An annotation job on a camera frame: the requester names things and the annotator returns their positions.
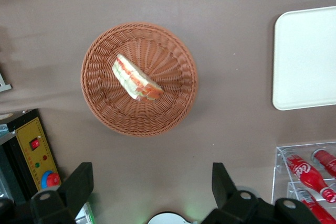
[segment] coca-cola bottle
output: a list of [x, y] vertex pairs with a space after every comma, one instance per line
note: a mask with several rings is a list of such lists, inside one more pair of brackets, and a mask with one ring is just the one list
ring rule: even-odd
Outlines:
[[336, 157], [331, 155], [324, 149], [318, 149], [311, 154], [311, 159], [316, 164], [321, 164], [327, 170], [327, 172], [336, 177]]
[[310, 192], [300, 188], [296, 189], [294, 193], [298, 200], [304, 203], [322, 224], [336, 224], [336, 220], [317, 202]]
[[317, 191], [329, 203], [336, 202], [336, 191], [328, 187], [322, 175], [292, 149], [282, 151], [288, 168], [307, 187]]

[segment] plastic tray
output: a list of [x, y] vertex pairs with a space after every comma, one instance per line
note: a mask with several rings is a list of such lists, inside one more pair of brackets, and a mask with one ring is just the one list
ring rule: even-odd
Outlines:
[[275, 25], [273, 105], [336, 104], [336, 6], [281, 15]]

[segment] bread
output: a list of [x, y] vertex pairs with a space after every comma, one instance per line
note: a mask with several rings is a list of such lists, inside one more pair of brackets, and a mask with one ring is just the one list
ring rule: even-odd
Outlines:
[[112, 71], [131, 98], [153, 102], [163, 95], [163, 89], [125, 56], [118, 54]]

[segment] brown basket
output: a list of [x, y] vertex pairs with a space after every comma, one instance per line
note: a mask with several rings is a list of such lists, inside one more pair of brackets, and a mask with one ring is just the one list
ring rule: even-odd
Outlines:
[[[112, 72], [117, 54], [160, 85], [163, 96], [154, 103], [132, 99]], [[150, 23], [125, 23], [106, 31], [90, 46], [81, 86], [91, 111], [107, 127], [125, 135], [154, 136], [186, 117], [198, 78], [190, 52], [174, 34]]]

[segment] metal bracket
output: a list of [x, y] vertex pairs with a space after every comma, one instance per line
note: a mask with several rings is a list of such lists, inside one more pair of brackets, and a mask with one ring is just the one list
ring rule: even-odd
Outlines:
[[0, 73], [0, 92], [11, 89], [12, 86], [10, 84], [6, 84], [4, 78], [2, 78]]

